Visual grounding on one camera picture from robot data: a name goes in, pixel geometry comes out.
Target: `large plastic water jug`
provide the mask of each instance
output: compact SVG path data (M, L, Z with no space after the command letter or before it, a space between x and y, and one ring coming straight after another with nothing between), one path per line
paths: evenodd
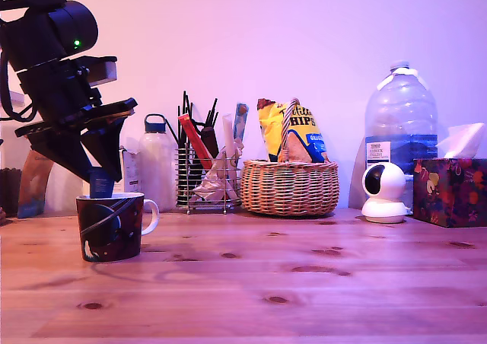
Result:
M150 116L159 116L163 122L151 123ZM176 142L166 133L166 119L161 114L148 114L144 124L138 149L142 192L160 211L169 211L176 206Z
M412 210L415 158L436 158L438 113L433 95L406 61L394 63L365 111L367 167L390 161L406 175L403 202Z

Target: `dark patterned mug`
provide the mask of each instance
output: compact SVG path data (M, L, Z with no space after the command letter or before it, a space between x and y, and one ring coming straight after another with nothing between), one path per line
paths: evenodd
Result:
M152 211L150 225L142 230L144 205ZM81 254L88 262L115 262L140 253L142 235L159 222L159 208L143 193L114 193L111 198L76 199Z

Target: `tissue box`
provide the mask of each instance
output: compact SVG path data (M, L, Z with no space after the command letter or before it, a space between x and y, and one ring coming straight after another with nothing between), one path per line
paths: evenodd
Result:
M418 159L414 218L446 228L487 226L487 159Z
M120 150L120 163L122 166L122 179L115 182L114 193L140 192L140 179L138 176L137 154L135 152ZM90 184L83 181L83 194L90 194Z

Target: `blue object in mug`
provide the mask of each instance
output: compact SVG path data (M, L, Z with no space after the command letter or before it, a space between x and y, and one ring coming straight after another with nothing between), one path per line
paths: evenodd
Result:
M90 198L110 198L115 180L102 167L92 167L90 173Z

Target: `chip bag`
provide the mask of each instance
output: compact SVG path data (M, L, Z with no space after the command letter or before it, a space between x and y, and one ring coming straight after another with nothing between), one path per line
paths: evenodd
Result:
M287 104L276 103L268 99L259 99L257 102L260 129L270 161L282 161L280 155L282 120L287 107ZM325 142L310 110L298 104L292 112L290 122L289 161L304 163L329 161Z

